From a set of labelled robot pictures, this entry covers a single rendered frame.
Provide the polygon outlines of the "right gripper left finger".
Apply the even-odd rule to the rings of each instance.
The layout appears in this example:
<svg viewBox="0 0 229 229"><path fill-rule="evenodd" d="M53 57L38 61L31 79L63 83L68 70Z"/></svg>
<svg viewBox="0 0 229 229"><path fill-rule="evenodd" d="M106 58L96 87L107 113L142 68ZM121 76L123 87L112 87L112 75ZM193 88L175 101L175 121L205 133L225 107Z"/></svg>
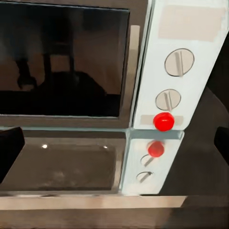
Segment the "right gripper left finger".
<svg viewBox="0 0 229 229"><path fill-rule="evenodd" d="M24 146L21 127L0 132L0 184Z"/></svg>

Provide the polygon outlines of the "microwave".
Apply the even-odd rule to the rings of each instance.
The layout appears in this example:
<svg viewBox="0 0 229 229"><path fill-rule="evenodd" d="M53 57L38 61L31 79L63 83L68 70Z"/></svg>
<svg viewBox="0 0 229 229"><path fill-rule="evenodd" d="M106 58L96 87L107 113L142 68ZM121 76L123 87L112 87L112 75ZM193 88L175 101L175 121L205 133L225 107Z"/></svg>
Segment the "microwave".
<svg viewBox="0 0 229 229"><path fill-rule="evenodd" d="M0 0L0 126L185 130L229 0Z"/></svg>

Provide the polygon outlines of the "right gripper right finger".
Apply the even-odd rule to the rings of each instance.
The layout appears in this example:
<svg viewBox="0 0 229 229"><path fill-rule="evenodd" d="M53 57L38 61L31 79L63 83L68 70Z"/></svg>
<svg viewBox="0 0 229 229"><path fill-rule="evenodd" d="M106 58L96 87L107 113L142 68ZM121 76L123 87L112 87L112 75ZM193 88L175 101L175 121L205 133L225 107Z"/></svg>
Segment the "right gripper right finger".
<svg viewBox="0 0 229 229"><path fill-rule="evenodd" d="M214 145L222 154L226 162L229 164L229 129L219 126L217 128Z"/></svg>

